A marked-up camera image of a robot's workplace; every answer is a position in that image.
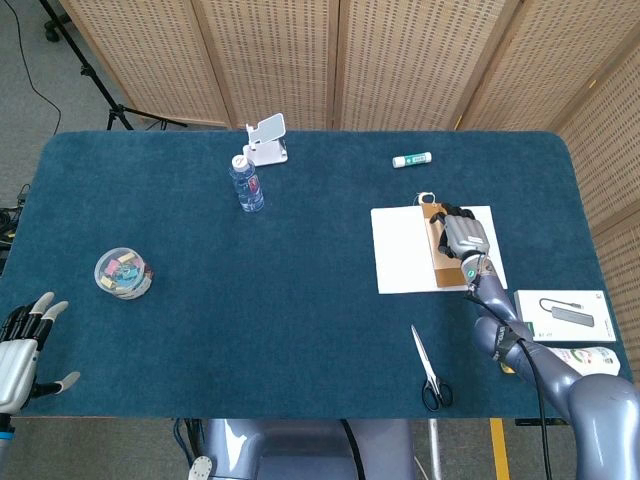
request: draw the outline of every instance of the scissors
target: scissors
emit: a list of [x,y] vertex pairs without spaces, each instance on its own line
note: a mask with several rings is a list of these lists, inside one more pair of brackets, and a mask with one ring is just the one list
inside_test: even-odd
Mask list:
[[420,360],[422,360],[422,366],[424,367],[424,371],[427,372],[427,379],[422,387],[422,403],[432,412],[440,410],[440,407],[450,406],[453,403],[453,391],[451,387],[436,376],[429,357],[427,357],[427,351],[424,349],[422,340],[420,340],[416,327],[413,325],[411,325],[411,332],[416,342]]

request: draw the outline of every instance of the water bottle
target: water bottle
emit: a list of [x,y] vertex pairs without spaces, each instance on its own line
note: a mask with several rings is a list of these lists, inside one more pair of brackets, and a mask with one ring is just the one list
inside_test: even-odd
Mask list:
[[229,175],[245,212],[257,212],[264,207],[264,197],[258,175],[256,175],[256,166],[251,160],[244,155],[233,157]]

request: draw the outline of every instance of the white phone holder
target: white phone holder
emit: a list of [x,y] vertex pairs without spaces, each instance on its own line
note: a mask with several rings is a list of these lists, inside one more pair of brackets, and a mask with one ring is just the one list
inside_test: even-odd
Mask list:
[[282,113],[258,122],[256,128],[247,124],[249,144],[242,148],[242,153],[256,167],[286,162],[289,158],[283,138],[286,132]]

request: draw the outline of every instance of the black scissor handle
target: black scissor handle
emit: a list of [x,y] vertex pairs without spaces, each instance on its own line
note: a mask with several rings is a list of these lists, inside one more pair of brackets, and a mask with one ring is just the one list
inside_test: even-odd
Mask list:
[[453,403],[453,390],[448,383],[438,382],[438,388],[440,389],[440,404],[443,407],[450,407]]
[[438,380],[439,394],[434,392],[429,381],[424,382],[422,387],[422,403],[430,412],[440,410],[440,407],[449,407],[453,403],[453,391],[449,384]]

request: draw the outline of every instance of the white paper sheet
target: white paper sheet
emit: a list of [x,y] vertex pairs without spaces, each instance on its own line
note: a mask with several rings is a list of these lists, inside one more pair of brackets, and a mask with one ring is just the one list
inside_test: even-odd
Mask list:
[[[502,266],[491,207],[469,208],[482,223],[489,239],[489,257],[502,286],[507,279]],[[371,210],[378,293],[464,291],[466,286],[440,288],[436,283],[429,238],[419,205]]]

